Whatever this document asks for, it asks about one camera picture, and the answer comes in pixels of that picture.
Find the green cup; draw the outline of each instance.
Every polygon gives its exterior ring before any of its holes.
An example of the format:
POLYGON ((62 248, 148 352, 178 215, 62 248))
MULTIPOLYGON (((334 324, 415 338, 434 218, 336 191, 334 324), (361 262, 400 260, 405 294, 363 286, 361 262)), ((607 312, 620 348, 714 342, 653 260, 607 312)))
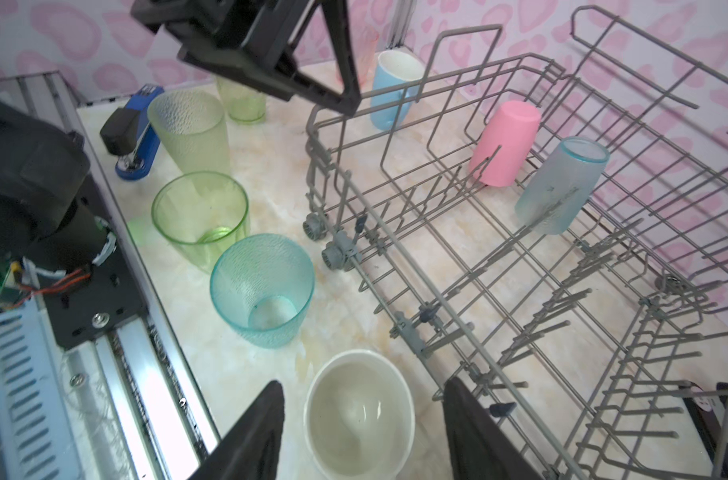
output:
POLYGON ((229 246, 250 234, 249 211, 239 182, 217 172, 193 172, 161 189, 150 216, 159 233, 208 274, 229 246))
POLYGON ((148 120, 184 174, 230 174, 225 112, 214 95, 197 90, 164 92, 150 102, 148 120))
POLYGON ((265 94, 227 78, 215 76, 215 83, 231 120, 240 124, 256 124, 265 120, 265 94))

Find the white bowl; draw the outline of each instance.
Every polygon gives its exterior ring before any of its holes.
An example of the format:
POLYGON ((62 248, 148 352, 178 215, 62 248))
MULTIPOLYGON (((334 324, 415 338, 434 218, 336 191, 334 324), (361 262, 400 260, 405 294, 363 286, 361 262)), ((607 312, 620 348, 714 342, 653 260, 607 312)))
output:
POLYGON ((329 480, 391 480, 415 438, 407 382, 369 350, 340 353, 319 370, 303 417, 308 448, 329 480))

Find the pink cup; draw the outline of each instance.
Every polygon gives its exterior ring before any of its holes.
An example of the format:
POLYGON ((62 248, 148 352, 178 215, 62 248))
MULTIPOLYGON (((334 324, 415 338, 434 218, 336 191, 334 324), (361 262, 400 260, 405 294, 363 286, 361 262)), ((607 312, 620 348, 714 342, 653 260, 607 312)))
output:
MULTIPOLYGON (((356 63, 356 76, 359 78, 359 87, 363 87, 369 77, 372 64, 375 63, 375 50, 380 34, 368 23, 354 22, 351 28, 351 43, 353 58, 356 63)), ((337 69, 337 81, 342 83, 340 70, 337 69)))
POLYGON ((500 105, 484 129, 468 167, 473 171, 491 157, 498 146, 500 151, 486 167, 478 168, 473 176, 493 187, 513 185, 516 174, 532 148, 539 126, 540 110, 532 104, 511 100, 500 105))

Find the dish rack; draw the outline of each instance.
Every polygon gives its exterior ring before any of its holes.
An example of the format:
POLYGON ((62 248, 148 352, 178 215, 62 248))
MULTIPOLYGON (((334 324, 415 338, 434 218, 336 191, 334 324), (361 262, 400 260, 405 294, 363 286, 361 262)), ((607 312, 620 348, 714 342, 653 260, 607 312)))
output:
MULTIPOLYGON (((502 26, 460 28, 438 36, 421 81, 365 93, 352 117, 314 108, 303 228, 328 239, 329 268, 359 273, 374 313, 393 322, 391 338, 401 337, 435 381, 434 400, 460 376, 485 406, 518 404, 501 428, 546 478, 722 478, 728 428, 709 458, 684 399, 719 408, 718 396, 726 398, 728 425, 728 388, 714 386, 728 382, 728 327, 717 318, 728 316, 728 300, 711 298, 728 284, 728 161, 701 160, 654 119, 698 107, 679 96, 693 75, 722 88, 728 78, 600 7, 577 8, 570 26, 584 53, 572 73, 540 54, 491 61, 502 26), (580 33, 585 15, 603 25, 595 40, 580 33), (604 47, 616 31, 684 64, 684 73, 658 85, 604 47), (490 40, 482 63, 431 74, 439 49, 469 34, 490 40), (610 99, 581 77, 590 68, 624 78, 616 83, 643 92, 647 106, 610 99), (368 115, 400 111, 404 95, 377 108, 367 99, 413 85, 403 124, 374 129, 368 115), (532 102, 542 123, 516 185, 486 187, 468 161, 508 98, 532 102), (517 224, 513 206, 567 134, 599 141, 612 164, 566 233, 539 236, 517 224), (675 156, 650 171, 647 154, 660 148, 675 156), (634 171, 643 183, 629 184, 634 171), (650 198, 652 183, 665 192, 650 198), (725 196, 719 209, 709 206, 716 195, 725 196), (704 217, 682 226, 685 212, 704 217), (666 254, 672 242, 687 248, 666 254)), ((710 141, 709 152, 724 148, 710 141)))

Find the stapler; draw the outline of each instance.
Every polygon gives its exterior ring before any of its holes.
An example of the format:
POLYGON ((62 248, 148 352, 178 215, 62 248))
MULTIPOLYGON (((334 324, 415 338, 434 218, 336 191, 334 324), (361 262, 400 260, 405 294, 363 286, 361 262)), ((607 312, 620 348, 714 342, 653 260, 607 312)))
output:
POLYGON ((158 85, 144 85, 100 129, 108 152, 119 157, 116 174, 120 178, 139 180, 148 175, 160 142, 148 121, 148 106, 163 92, 158 85))

